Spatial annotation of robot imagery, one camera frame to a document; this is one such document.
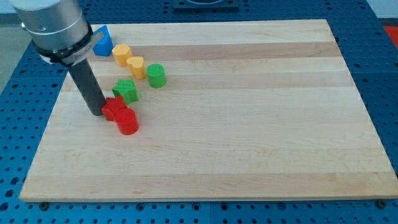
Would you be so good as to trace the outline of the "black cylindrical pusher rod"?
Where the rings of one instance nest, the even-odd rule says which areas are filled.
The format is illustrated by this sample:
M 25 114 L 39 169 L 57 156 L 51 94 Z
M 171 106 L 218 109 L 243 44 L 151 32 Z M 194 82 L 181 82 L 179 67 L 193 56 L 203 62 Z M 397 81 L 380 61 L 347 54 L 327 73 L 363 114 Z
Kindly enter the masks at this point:
M 84 59 L 78 62 L 69 67 L 68 71 L 91 113 L 95 116 L 103 115 L 101 109 L 106 104 L 106 98 L 88 60 Z

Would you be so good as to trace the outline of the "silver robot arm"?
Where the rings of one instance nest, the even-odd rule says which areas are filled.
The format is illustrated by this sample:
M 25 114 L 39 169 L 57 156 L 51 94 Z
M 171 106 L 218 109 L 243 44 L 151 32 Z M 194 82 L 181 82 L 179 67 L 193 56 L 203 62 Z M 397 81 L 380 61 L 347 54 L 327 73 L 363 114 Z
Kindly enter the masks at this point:
M 66 67 L 88 109 L 103 114 L 106 100 L 87 60 L 104 37 L 94 33 L 76 0 L 12 0 L 21 26 L 31 35 L 36 51 L 48 63 Z

